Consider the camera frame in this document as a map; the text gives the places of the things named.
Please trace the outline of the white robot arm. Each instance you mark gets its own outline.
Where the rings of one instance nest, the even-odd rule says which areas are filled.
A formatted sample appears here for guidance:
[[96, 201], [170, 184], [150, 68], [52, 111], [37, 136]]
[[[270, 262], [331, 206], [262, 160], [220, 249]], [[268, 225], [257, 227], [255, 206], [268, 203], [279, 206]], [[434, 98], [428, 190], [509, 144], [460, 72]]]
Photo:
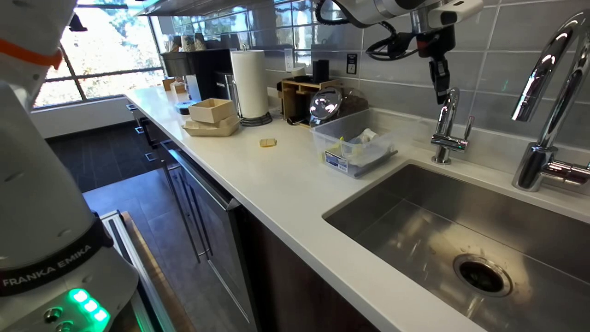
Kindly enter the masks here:
[[107, 332], [139, 284], [30, 116], [76, 4], [0, 0], [2, 332]]

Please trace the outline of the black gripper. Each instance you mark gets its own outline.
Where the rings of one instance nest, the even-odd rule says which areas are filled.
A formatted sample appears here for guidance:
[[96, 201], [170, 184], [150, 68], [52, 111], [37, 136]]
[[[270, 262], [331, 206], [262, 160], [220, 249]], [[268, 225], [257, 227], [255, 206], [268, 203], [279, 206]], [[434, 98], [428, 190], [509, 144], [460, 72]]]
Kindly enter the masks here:
[[430, 33], [417, 35], [421, 57], [432, 57], [430, 74], [436, 88], [437, 103], [445, 103], [450, 96], [450, 70], [445, 55], [456, 48], [456, 28], [449, 26]]

